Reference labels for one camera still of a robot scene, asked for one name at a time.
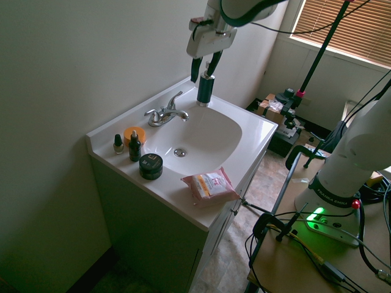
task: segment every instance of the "table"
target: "table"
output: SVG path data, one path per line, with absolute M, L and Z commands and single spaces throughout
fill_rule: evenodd
M 294 198 L 302 192 L 307 183 L 297 183 L 299 178 L 311 180 L 315 173 L 322 167 L 324 160 L 314 159 L 309 168 L 303 165 L 307 157 L 302 155 L 298 160 L 296 169 L 287 186 L 281 202 L 277 201 L 277 213 L 295 211 Z M 391 292 L 391 286 L 377 279 L 373 272 L 363 262 L 359 249 L 352 248 L 342 242 L 309 231 L 305 224 L 296 222 L 293 226 L 298 231 L 298 236 L 309 245 L 317 254 L 344 274 L 353 279 L 368 292 Z M 254 253 L 254 270 L 261 285 L 272 293 L 286 292 L 347 292 L 341 287 L 325 281 L 316 271 L 300 245 L 295 241 L 284 237 L 282 242 L 277 242 L 277 232 L 268 231 L 264 240 L 259 241 Z M 382 213 L 382 204 L 376 203 L 365 206 L 365 235 L 364 242 L 385 262 L 390 261 L 389 234 Z M 377 268 L 389 272 L 385 266 L 378 262 L 367 252 L 368 259 Z M 255 277 L 250 271 L 247 279 L 251 285 L 247 292 L 254 292 L 257 288 Z

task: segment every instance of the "bathroom sink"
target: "bathroom sink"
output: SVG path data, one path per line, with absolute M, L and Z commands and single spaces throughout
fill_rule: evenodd
M 145 153 L 160 155 L 165 167 L 186 176 L 219 168 L 238 146 L 240 126 L 207 107 L 194 106 L 186 112 L 188 121 L 175 117 L 151 129 Z
M 189 120 L 174 117 L 160 127 L 150 126 L 144 113 L 167 106 L 179 91 L 183 94 L 175 100 L 176 108 L 186 111 Z M 277 125 L 215 96 L 208 107 L 200 107 L 196 104 L 197 93 L 198 89 L 187 78 L 91 131 L 86 139 L 94 159 L 208 231 L 223 206 L 194 207 L 191 193 L 181 178 L 223 166 L 233 188 L 241 194 L 260 165 Z M 139 163 L 130 161 L 127 146 L 122 154 L 113 150 L 114 136 L 122 135 L 131 126 L 145 131 L 142 154 L 156 153 L 163 158 L 163 173 L 156 180 L 141 177 Z

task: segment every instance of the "wipes package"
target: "wipes package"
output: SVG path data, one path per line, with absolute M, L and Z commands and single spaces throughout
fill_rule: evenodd
M 199 208 L 240 199 L 222 167 L 211 173 L 187 176 L 181 180 L 190 187 L 194 204 Z

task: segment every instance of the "white wall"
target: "white wall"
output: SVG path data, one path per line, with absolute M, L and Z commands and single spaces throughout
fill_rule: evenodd
M 281 29 L 291 30 L 299 1 L 289 2 Z M 287 35 L 279 35 L 274 45 L 266 73 L 258 89 L 258 98 L 269 93 L 280 93 L 291 87 L 298 90 L 317 55 L 318 49 L 291 41 Z M 333 130 L 341 120 L 347 100 L 359 101 L 387 72 L 376 65 L 364 65 L 352 58 L 327 52 L 321 59 L 305 97 L 309 106 L 301 104 L 296 113 L 304 119 Z M 389 78 L 385 78 L 373 94 L 380 91 Z
M 205 4 L 0 3 L 0 277 L 21 292 L 65 292 L 110 247 L 84 135 L 189 75 Z M 241 28 L 215 94 L 247 106 L 274 39 Z

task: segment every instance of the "tile floor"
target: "tile floor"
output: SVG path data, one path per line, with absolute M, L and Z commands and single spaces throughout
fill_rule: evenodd
M 307 143 L 310 135 L 302 131 L 296 144 Z M 271 210 L 288 174 L 285 158 L 267 151 L 247 191 L 248 202 Z M 244 241 L 261 212 L 241 207 L 218 248 L 201 273 L 191 293 L 241 293 L 247 286 L 248 257 Z M 94 287 L 92 293 L 159 292 L 119 261 Z

